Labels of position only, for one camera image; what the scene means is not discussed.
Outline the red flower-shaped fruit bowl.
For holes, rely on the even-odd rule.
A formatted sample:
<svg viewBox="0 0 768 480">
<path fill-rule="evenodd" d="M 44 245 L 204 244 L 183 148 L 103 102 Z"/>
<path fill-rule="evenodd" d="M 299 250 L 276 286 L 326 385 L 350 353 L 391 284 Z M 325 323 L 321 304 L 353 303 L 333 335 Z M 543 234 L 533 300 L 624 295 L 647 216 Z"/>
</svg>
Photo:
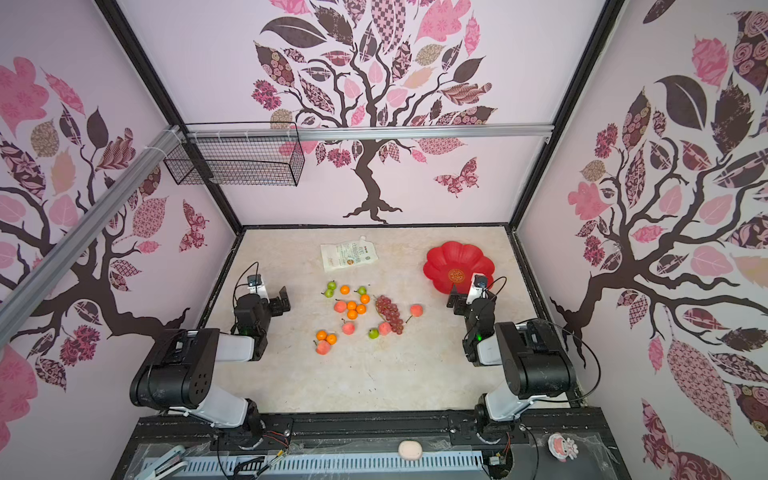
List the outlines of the red flower-shaped fruit bowl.
<svg viewBox="0 0 768 480">
<path fill-rule="evenodd" d="M 457 241 L 430 249 L 423 266 L 424 276 L 442 294 L 450 294 L 453 289 L 459 294 L 467 294 L 474 274 L 483 275 L 492 282 L 494 273 L 495 264 L 480 248 Z"/>
</svg>

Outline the purple fake grape bunch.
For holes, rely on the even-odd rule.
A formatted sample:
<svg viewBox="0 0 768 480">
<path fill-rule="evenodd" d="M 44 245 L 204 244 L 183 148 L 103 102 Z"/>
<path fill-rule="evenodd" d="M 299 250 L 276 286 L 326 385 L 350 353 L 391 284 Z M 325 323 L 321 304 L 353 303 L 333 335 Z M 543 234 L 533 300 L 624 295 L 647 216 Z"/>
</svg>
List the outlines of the purple fake grape bunch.
<svg viewBox="0 0 768 480">
<path fill-rule="evenodd" d="M 381 318 L 389 324 L 391 330 L 397 335 L 402 335 L 405 321 L 402 319 L 398 306 L 386 295 L 375 298 L 375 308 Z"/>
</svg>

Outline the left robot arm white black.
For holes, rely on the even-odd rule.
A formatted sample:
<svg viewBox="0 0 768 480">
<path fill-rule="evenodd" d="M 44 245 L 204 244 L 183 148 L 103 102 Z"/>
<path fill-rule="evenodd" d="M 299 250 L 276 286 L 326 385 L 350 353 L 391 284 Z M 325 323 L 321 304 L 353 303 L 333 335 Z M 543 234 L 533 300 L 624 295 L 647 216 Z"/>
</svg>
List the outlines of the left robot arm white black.
<svg viewBox="0 0 768 480">
<path fill-rule="evenodd" d="M 291 310 L 286 288 L 269 298 L 262 287 L 235 300 L 234 330 L 172 329 L 155 341 L 129 387 L 133 405 L 176 412 L 232 431 L 243 447 L 262 441 L 288 444 L 282 432 L 269 429 L 256 402 L 215 384 L 218 363 L 261 360 L 268 346 L 271 321 Z"/>
</svg>

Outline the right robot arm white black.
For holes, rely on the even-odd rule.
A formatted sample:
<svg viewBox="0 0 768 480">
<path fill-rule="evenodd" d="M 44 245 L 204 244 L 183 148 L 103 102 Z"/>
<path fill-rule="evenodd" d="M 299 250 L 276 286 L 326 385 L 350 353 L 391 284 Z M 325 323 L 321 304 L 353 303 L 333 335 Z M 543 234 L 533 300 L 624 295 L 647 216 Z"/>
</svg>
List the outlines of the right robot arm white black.
<svg viewBox="0 0 768 480">
<path fill-rule="evenodd" d="M 550 403 L 576 386 L 574 367 L 544 319 L 521 323 L 495 318 L 491 293 L 450 293 L 447 307 L 465 321 L 465 358 L 476 367 L 499 366 L 503 382 L 480 396 L 475 406 L 476 431 L 511 424 L 537 402 Z"/>
</svg>

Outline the pink fake peach bottom left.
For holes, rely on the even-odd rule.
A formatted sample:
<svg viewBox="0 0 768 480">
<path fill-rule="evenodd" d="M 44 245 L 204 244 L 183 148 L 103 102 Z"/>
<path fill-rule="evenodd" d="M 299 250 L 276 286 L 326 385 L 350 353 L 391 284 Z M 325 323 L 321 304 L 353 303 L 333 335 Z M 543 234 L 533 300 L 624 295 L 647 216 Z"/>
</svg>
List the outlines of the pink fake peach bottom left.
<svg viewBox="0 0 768 480">
<path fill-rule="evenodd" d="M 315 352 L 319 355 L 327 355 L 332 349 L 332 345 L 326 340 L 315 341 Z"/>
</svg>

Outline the pink fake peach middle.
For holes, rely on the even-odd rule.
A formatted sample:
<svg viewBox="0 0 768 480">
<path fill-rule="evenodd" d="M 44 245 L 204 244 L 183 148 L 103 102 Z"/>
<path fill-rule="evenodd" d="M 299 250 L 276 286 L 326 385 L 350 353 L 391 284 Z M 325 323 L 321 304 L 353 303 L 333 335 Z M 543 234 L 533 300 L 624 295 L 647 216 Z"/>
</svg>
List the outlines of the pink fake peach middle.
<svg viewBox="0 0 768 480">
<path fill-rule="evenodd" d="M 356 331 L 356 324 L 354 321 L 343 320 L 342 332 L 345 335 L 352 335 Z"/>
</svg>

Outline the pink round sticker toy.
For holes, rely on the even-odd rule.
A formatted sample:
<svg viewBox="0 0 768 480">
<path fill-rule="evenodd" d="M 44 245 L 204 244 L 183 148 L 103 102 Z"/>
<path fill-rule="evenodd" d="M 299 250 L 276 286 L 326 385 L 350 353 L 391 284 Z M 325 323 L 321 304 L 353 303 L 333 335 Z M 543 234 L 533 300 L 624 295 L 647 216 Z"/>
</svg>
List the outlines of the pink round sticker toy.
<svg viewBox="0 0 768 480">
<path fill-rule="evenodd" d="M 561 433 L 553 433 L 547 439 L 548 450 L 560 462 L 575 460 L 579 454 L 577 443 Z"/>
</svg>

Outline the white stapler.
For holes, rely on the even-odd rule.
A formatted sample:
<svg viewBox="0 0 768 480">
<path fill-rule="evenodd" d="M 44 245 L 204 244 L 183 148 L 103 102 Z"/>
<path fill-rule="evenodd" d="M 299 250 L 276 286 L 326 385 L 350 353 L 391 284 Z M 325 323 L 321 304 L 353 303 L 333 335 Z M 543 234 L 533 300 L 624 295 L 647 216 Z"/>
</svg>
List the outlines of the white stapler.
<svg viewBox="0 0 768 480">
<path fill-rule="evenodd" d="M 172 447 L 167 453 L 143 467 L 135 479 L 161 480 L 175 475 L 188 465 L 185 453 L 186 449 L 180 445 Z"/>
</svg>

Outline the aluminium rail back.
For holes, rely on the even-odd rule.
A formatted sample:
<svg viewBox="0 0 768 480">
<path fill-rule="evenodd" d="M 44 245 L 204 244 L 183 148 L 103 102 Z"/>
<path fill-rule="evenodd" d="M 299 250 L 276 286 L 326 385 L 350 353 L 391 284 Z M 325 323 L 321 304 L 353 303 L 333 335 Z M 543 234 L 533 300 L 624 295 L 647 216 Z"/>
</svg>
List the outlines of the aluminium rail back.
<svg viewBox="0 0 768 480">
<path fill-rule="evenodd" d="M 350 128 L 271 128 L 270 123 L 251 124 L 187 124 L 186 137 L 190 140 L 224 140 L 229 138 L 253 140 L 260 138 L 295 141 L 343 141 L 343 140 L 401 140 L 425 138 L 490 138 L 490 137 L 544 137 L 554 131 L 551 124 L 483 124 L 441 125 L 419 127 L 350 127 Z"/>
</svg>

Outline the aluminium rail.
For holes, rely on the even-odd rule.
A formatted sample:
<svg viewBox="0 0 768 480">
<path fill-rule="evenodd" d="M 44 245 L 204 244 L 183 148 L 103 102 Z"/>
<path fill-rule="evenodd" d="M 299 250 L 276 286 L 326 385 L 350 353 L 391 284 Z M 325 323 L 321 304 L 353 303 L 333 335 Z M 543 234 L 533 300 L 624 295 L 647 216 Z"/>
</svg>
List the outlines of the aluminium rail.
<svg viewBox="0 0 768 480">
<path fill-rule="evenodd" d="M 40 265 L 9 294 L 1 306 L 2 345 L 6 345 L 13 334 L 32 316 L 37 306 L 102 232 L 118 209 L 127 202 L 132 192 L 139 188 L 168 153 L 182 143 L 182 138 L 183 134 L 177 126 L 169 125 L 162 130 L 115 184 L 98 199 L 50 253 L 43 257 Z"/>
<path fill-rule="evenodd" d="M 187 124 L 186 137 L 190 140 L 224 140 L 229 138 L 253 140 L 260 138 L 295 141 L 343 141 L 343 140 L 401 140 L 425 138 L 490 138 L 490 137 L 544 137 L 554 131 L 551 124 L 483 124 L 441 125 L 419 127 L 350 127 L 350 128 L 271 128 L 270 123 L 251 124 Z"/>
</svg>

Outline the aluminium rail left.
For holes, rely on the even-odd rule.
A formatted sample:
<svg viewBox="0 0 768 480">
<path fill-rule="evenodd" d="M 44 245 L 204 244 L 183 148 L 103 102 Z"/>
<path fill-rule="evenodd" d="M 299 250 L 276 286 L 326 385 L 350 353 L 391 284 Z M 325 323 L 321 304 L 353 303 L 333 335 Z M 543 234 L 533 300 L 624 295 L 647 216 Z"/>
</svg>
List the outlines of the aluminium rail left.
<svg viewBox="0 0 768 480">
<path fill-rule="evenodd" d="M 115 184 L 98 199 L 50 253 L 43 257 L 40 265 L 9 294 L 1 306 L 2 345 L 6 345 L 13 334 L 32 316 L 37 306 L 102 232 L 118 209 L 127 202 L 132 192 L 139 188 L 168 153 L 182 143 L 182 138 L 183 134 L 177 126 L 169 125 L 162 130 Z"/>
</svg>

